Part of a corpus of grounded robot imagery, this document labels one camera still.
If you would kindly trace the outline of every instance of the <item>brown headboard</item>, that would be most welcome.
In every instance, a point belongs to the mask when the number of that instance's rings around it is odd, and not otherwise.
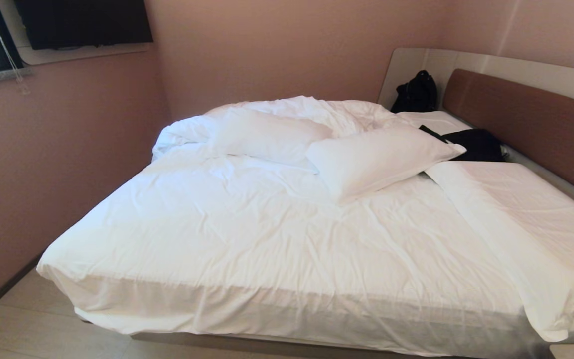
[[[456,69],[443,106],[574,185],[574,99]]]

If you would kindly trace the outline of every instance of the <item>window blind cord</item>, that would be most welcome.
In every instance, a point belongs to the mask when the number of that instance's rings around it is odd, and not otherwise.
[[[7,49],[6,43],[4,42],[4,39],[1,36],[1,33],[0,33],[0,43],[3,46],[4,51],[6,52],[6,56],[8,58],[8,61],[10,62],[10,66],[12,66],[14,77],[16,78],[16,83],[19,85],[19,88],[21,89],[21,93],[24,95],[30,95],[30,88],[28,88],[28,85],[23,81],[23,76],[21,75],[19,68],[14,63],[12,56],[10,55],[10,52]]]

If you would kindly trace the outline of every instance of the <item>white headboard panel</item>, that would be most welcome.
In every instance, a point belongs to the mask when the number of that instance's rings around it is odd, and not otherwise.
[[[441,108],[444,89],[456,68],[485,73],[574,98],[574,68],[437,48],[396,48],[378,104],[390,109],[397,98],[396,87],[411,80],[418,71],[426,70],[437,85]]]

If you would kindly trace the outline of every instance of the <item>bed frame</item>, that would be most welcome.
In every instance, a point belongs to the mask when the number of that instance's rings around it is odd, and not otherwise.
[[[390,108],[396,100],[396,87],[408,82],[422,69],[428,70],[436,81],[441,109],[474,127],[493,132],[511,146],[511,161],[529,167],[574,199],[573,68],[449,50],[398,48],[392,55],[378,103]],[[334,358],[367,355],[370,358],[417,358],[392,352],[356,352],[341,348],[365,348],[280,337],[180,333],[142,333],[133,337],[235,350],[260,347],[263,348],[261,352],[283,355],[309,356],[317,352],[321,357]],[[274,343],[261,344],[245,339]]]

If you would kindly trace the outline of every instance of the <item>white pillow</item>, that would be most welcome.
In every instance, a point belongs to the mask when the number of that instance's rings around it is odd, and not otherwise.
[[[216,124],[209,144],[222,155],[248,155],[310,168],[307,148],[331,136],[329,127],[311,120],[232,107]]]
[[[312,143],[308,159],[338,203],[417,175],[466,152],[409,125]]]

